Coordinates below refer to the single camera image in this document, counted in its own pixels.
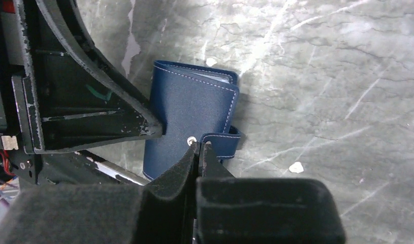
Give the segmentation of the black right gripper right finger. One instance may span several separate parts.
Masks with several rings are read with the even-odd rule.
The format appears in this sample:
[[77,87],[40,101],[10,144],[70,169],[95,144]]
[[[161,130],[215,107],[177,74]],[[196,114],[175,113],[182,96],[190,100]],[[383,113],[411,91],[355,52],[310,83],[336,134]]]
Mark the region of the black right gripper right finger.
[[334,198],[310,178],[236,178],[210,142],[199,155],[198,243],[345,243]]

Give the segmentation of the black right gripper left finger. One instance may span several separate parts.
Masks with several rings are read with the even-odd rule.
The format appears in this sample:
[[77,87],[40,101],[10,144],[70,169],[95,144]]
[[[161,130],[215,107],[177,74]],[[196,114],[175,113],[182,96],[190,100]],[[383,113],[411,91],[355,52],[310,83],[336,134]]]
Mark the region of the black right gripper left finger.
[[192,243],[199,145],[145,186],[33,187],[0,222],[0,243]]

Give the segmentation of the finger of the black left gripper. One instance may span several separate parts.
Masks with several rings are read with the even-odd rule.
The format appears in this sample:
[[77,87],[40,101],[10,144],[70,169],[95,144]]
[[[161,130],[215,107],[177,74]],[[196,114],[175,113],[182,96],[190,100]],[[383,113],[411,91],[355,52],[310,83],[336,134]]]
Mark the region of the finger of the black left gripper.
[[57,7],[71,35],[83,51],[83,61],[89,61],[93,65],[93,74],[103,86],[124,96],[125,101],[136,107],[139,111],[147,110],[148,100],[131,84],[101,53],[96,47],[84,22],[76,1],[57,1]]

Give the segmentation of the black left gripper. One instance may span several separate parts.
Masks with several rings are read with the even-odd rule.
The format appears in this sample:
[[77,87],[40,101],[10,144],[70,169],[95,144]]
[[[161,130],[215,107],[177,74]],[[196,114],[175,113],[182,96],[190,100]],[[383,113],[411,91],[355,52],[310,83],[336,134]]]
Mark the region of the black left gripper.
[[[14,1],[14,9],[12,1],[0,1],[1,183],[15,176],[38,183],[41,158],[28,154],[69,153],[163,133],[148,105],[139,111],[95,79],[56,2]],[[9,63],[3,16],[15,12],[24,75],[12,85],[19,68]]]

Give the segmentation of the blue leather card holder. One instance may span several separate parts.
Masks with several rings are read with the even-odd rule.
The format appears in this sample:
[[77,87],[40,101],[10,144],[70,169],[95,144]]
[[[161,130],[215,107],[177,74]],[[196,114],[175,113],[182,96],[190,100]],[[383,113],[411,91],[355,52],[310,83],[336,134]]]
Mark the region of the blue leather card holder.
[[147,140],[143,174],[153,180],[176,164],[191,144],[211,142],[220,161],[235,156],[241,134],[232,125],[239,87],[233,71],[154,62],[150,108],[164,125]]

